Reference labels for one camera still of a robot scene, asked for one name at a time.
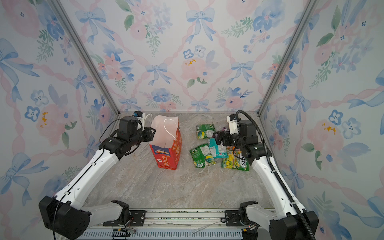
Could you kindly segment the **red paper bag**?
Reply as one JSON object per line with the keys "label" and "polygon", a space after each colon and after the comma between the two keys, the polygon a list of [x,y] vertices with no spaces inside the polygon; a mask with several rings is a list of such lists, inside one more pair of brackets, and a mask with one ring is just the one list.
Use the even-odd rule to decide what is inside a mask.
{"label": "red paper bag", "polygon": [[151,127],[156,130],[149,146],[159,168],[176,170],[181,157],[182,136],[177,117],[155,116]]}

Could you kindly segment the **yellow green candy pack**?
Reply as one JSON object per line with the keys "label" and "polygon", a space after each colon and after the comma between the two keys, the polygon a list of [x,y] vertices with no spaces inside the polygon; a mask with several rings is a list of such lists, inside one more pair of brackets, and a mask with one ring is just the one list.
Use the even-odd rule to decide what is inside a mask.
{"label": "yellow green candy pack", "polygon": [[250,165],[243,156],[242,151],[235,147],[226,147],[227,157],[223,159],[221,167],[224,169],[235,169],[248,172]]}

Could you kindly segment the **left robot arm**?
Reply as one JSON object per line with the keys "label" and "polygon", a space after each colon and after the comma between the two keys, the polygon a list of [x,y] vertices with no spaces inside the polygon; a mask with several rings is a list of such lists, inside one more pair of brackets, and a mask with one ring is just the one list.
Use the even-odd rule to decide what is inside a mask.
{"label": "left robot arm", "polygon": [[103,176],[124,156],[132,154],[141,143],[151,142],[156,130],[146,127],[138,117],[117,119],[118,129],[105,138],[86,166],[53,197],[39,202],[47,229],[69,240],[79,238],[88,228],[112,221],[126,229],[131,221],[130,206],[122,201],[85,207],[85,201]]}

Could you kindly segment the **teal snack pack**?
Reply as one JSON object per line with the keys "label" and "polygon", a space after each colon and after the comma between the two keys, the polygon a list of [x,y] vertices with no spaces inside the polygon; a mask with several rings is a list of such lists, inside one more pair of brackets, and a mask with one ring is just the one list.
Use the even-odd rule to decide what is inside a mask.
{"label": "teal snack pack", "polygon": [[208,146],[214,159],[222,159],[228,157],[226,147],[223,145],[217,145],[214,138],[209,139]]}

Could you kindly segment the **green snack pack front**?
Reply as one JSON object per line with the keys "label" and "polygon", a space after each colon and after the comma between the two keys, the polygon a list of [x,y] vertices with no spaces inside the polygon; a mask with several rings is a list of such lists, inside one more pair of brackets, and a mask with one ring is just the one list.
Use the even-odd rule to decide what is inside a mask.
{"label": "green snack pack front", "polygon": [[192,156],[196,168],[205,168],[207,166],[217,164],[208,144],[202,144],[196,148],[189,150],[189,152]]}

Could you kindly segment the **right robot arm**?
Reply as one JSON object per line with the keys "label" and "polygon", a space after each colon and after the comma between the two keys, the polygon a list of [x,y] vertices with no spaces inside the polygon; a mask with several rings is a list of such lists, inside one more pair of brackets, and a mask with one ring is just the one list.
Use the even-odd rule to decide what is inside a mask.
{"label": "right robot arm", "polygon": [[227,117],[228,130],[214,133],[218,145],[240,150],[243,160],[259,175],[275,207],[263,208],[256,201],[239,207],[240,223],[246,230],[263,228],[273,240],[313,240],[319,219],[295,197],[278,171],[259,126],[254,120],[241,120],[235,115]]}

